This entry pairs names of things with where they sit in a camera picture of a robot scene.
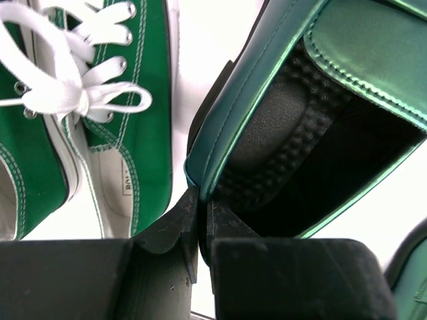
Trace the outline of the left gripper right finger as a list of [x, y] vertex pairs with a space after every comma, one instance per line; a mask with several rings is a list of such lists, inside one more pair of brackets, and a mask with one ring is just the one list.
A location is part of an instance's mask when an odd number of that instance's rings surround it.
[[206, 208], [218, 319], [395, 319], [378, 260], [353, 239], [263, 238], [221, 201]]

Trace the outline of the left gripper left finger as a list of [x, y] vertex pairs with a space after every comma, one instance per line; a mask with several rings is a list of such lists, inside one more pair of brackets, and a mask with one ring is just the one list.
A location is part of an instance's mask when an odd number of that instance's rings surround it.
[[189, 319], [197, 198], [131, 239], [1, 244], [2, 319]]

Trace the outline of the green loafer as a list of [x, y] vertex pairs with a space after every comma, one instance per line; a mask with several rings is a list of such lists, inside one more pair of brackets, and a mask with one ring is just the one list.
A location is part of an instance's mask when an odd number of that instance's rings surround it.
[[191, 125], [199, 228], [309, 237], [425, 140], [425, 1], [265, 1]]
[[426, 319], [426, 220], [403, 240], [384, 273], [398, 319]]

